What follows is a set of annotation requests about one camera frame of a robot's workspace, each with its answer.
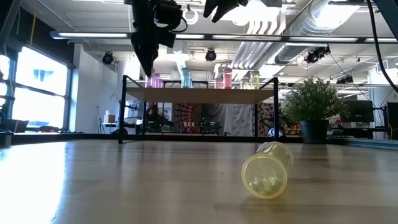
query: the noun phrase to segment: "metal table frame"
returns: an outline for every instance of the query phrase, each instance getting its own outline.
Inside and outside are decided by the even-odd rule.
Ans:
[[[123,140],[155,140],[154,136],[145,135],[145,123],[146,123],[146,112],[144,109],[144,114],[142,115],[142,133],[137,135],[129,135],[128,138],[126,135],[123,134],[124,128],[124,107],[126,106],[126,90],[127,90],[127,80],[132,81],[134,84],[138,86],[138,88],[143,88],[138,82],[134,81],[132,78],[128,77],[127,75],[123,75],[123,85],[122,85],[122,93],[121,93],[121,103],[124,106],[120,106],[120,113],[119,113],[119,136],[118,142],[119,144],[123,143]],[[164,83],[178,83],[181,81],[168,81],[165,80]],[[208,85],[208,82],[199,82],[193,81],[194,83],[203,83]],[[274,129],[275,135],[273,140],[279,140],[279,102],[278,102],[278,78],[274,77],[268,80],[263,86],[259,89],[263,89],[270,83],[273,83],[274,86]],[[261,138],[258,136],[258,104],[254,105],[254,136],[252,137],[231,137],[231,136],[163,136],[163,138],[172,138],[176,139],[177,141],[218,141],[218,142],[235,142],[235,141],[246,141],[246,142],[259,142]]]

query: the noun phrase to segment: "ceiling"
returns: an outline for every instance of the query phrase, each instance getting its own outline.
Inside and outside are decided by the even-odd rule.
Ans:
[[[58,31],[75,32],[130,32],[131,7],[123,4],[105,4],[93,1],[74,0],[39,0],[37,17]],[[297,13],[308,0],[295,0],[295,7],[287,10],[287,21]],[[35,1],[24,0],[22,7],[34,13]],[[381,14],[376,16],[377,33],[380,37],[392,37]],[[242,34],[246,33],[248,26],[236,26],[231,21],[219,21],[216,24],[210,18],[205,19],[200,15],[198,22],[190,25],[186,32],[189,33],[213,33],[213,34]],[[351,16],[346,23],[337,28],[332,35],[344,36],[370,36],[371,25],[369,12],[361,8]],[[232,60],[240,46],[240,42],[223,41],[184,41],[188,44],[191,54],[186,66],[197,70],[213,71],[216,63],[206,62],[205,53],[207,49],[213,48],[217,53],[217,60]],[[367,68],[374,63],[363,63],[363,61],[375,62],[376,54],[373,45],[347,45],[331,44],[332,55],[343,69],[353,68],[354,80],[358,83],[367,82]],[[105,51],[113,51],[115,57],[126,60],[133,51],[128,40],[91,40],[85,42],[85,49],[96,57],[102,57]],[[398,57],[398,45],[381,45],[381,52],[385,57]],[[339,74],[341,68],[337,66],[333,58],[323,58],[320,63],[310,65],[302,63],[299,57],[291,66],[283,69],[284,75],[280,77],[282,82],[299,82],[310,75],[329,78]],[[154,68],[161,73],[168,73],[176,69],[175,62],[157,60]]]

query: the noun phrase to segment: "plastic cup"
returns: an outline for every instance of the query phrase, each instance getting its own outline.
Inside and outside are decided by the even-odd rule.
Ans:
[[[243,184],[256,197],[278,197],[286,188],[293,161],[293,153],[285,144],[266,142],[243,164]]]

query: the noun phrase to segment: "potted plant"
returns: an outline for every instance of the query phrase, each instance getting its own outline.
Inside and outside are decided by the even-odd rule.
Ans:
[[[300,122],[304,143],[326,143],[329,118],[348,115],[347,104],[337,97],[337,89],[329,83],[310,77],[286,95],[283,112],[292,121]]]

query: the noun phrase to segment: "transparent cup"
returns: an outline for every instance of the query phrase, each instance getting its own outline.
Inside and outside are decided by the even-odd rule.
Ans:
[[[285,144],[266,142],[243,164],[243,184],[256,197],[278,197],[286,188],[293,162],[293,153]]]

